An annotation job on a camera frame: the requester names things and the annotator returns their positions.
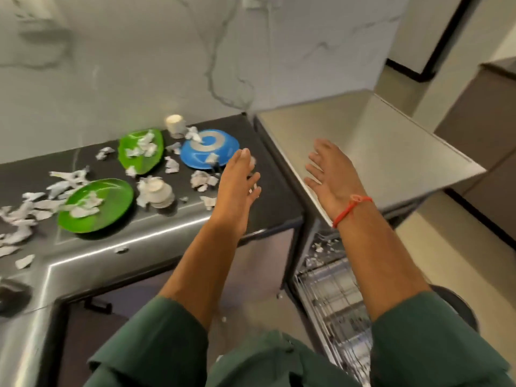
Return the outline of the person's left hand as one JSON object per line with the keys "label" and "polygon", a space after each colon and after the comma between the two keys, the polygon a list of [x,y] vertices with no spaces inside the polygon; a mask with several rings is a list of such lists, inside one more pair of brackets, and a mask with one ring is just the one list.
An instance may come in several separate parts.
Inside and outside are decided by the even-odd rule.
{"label": "person's left hand", "polygon": [[248,148],[233,155],[221,176],[210,222],[236,241],[245,234],[250,208],[261,194],[260,178]]}

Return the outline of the person's right hand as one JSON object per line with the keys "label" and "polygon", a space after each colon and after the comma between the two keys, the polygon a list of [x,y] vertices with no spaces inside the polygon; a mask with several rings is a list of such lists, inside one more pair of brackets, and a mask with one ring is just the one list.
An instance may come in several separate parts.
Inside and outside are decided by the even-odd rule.
{"label": "person's right hand", "polygon": [[324,183],[324,195],[316,197],[334,228],[343,229],[357,209],[373,205],[352,161],[329,140],[314,141],[305,169],[307,177]]}

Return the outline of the person's left forearm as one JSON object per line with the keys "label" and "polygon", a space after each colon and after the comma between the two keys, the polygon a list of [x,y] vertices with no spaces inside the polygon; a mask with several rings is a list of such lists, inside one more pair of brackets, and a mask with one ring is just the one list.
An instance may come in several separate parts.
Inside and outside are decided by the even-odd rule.
{"label": "person's left forearm", "polygon": [[212,216],[158,293],[183,306],[206,331],[210,329],[247,225],[247,220]]}

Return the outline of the person's right forearm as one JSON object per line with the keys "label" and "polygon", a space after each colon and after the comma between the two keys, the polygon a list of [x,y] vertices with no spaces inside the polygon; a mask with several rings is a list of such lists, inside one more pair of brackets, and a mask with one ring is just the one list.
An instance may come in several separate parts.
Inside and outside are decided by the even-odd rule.
{"label": "person's right forearm", "polygon": [[403,301],[430,291],[422,272],[374,203],[357,209],[339,234],[372,321]]}

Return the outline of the blue plate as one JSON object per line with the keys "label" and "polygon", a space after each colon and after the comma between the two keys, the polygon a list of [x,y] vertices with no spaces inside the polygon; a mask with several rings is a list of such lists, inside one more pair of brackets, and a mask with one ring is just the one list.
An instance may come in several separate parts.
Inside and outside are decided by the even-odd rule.
{"label": "blue plate", "polygon": [[201,141],[186,140],[181,147],[180,159],[188,167],[210,170],[224,167],[240,149],[234,136],[222,130],[202,130],[198,133]]}

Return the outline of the white paper cup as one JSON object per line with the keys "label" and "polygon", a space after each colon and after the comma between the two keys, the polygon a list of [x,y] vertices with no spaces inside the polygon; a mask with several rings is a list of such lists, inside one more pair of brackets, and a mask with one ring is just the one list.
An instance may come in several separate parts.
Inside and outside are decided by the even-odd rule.
{"label": "white paper cup", "polygon": [[167,116],[164,123],[170,136],[174,139],[183,139],[188,133],[186,121],[184,117],[179,114]]}

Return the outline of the grey dishwasher door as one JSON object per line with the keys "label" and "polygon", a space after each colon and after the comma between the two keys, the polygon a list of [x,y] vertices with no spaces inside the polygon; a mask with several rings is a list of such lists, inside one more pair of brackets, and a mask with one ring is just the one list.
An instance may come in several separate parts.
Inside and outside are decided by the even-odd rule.
{"label": "grey dishwasher door", "polygon": [[389,219],[409,214],[438,190],[486,172],[369,90],[258,112],[254,122],[284,161],[308,209],[327,226],[332,221],[303,182],[317,138],[334,143],[351,159],[367,194]]}

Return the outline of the crumpled white paper cups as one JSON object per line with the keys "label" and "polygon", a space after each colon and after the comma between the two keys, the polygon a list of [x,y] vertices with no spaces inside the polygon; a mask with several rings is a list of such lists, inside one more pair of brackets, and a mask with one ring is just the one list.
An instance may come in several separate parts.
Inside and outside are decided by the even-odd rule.
{"label": "crumpled white paper cups", "polygon": [[141,208],[151,205],[156,209],[164,209],[170,207],[175,201],[172,187],[161,177],[143,177],[139,179],[137,188],[139,195],[136,198],[136,204]]}

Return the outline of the steel cabinet door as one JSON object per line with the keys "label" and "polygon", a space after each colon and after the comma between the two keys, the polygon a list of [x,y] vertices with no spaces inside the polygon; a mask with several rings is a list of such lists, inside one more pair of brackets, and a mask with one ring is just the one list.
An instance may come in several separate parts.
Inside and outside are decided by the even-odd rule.
{"label": "steel cabinet door", "polygon": [[238,247],[220,298],[220,307],[260,301],[280,290],[294,230]]}

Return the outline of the small green plate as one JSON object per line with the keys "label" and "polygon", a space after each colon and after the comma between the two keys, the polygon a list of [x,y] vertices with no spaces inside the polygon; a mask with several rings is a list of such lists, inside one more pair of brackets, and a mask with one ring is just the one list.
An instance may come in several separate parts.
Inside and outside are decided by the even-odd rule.
{"label": "small green plate", "polygon": [[133,168],[136,175],[145,175],[162,161],[164,138],[158,129],[134,131],[119,140],[118,160],[126,170]]}

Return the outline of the metal dishwasher rack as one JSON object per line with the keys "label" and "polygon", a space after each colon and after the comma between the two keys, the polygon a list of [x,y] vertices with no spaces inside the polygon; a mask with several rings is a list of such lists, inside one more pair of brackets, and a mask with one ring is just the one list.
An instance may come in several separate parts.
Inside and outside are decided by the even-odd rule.
{"label": "metal dishwasher rack", "polygon": [[371,387],[371,320],[336,230],[313,234],[293,286],[326,357]]}

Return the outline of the large green plate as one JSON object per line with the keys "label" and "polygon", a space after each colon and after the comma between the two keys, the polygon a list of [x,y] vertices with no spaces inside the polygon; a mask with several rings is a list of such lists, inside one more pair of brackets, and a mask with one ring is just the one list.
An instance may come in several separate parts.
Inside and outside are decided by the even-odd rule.
{"label": "large green plate", "polygon": [[134,191],[117,178],[107,178],[78,188],[61,206],[57,224],[74,234],[102,230],[119,220],[131,207]]}

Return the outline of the scattered torn paper scraps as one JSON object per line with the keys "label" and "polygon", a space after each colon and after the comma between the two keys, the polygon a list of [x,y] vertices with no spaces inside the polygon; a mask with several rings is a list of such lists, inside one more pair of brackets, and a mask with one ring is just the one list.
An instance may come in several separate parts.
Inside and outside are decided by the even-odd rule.
{"label": "scattered torn paper scraps", "polygon": [[[126,176],[133,179],[138,178],[139,180],[144,177],[144,175],[136,175],[133,168],[125,169],[125,171]],[[50,171],[50,177],[61,180],[48,186],[46,192],[23,194],[24,200],[16,210],[12,210],[10,206],[0,207],[0,219],[16,227],[15,232],[0,234],[0,259],[17,253],[22,247],[21,244],[25,244],[33,235],[33,227],[36,227],[40,221],[58,214],[61,206],[74,191],[92,182],[87,179],[88,174],[89,167],[68,173]],[[133,201],[135,203],[136,198],[134,192]]]}

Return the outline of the dark round stool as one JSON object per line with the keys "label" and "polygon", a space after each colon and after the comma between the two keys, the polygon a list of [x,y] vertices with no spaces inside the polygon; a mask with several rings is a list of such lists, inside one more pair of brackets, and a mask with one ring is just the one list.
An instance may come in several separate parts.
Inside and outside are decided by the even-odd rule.
{"label": "dark round stool", "polygon": [[466,303],[464,299],[462,299],[452,290],[443,286],[430,284],[430,288],[442,300],[444,300],[473,330],[475,330],[477,333],[480,332],[478,319],[473,309]]}

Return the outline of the green long-sleeved shirt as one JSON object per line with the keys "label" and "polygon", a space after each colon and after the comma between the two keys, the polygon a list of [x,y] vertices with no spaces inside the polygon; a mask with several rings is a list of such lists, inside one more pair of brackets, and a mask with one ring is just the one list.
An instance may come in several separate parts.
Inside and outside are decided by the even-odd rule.
{"label": "green long-sleeved shirt", "polygon": [[[380,387],[516,387],[509,364],[434,292],[372,325]],[[90,358],[84,387],[361,387],[292,336],[272,330],[207,372],[208,335],[179,303],[152,299]]]}

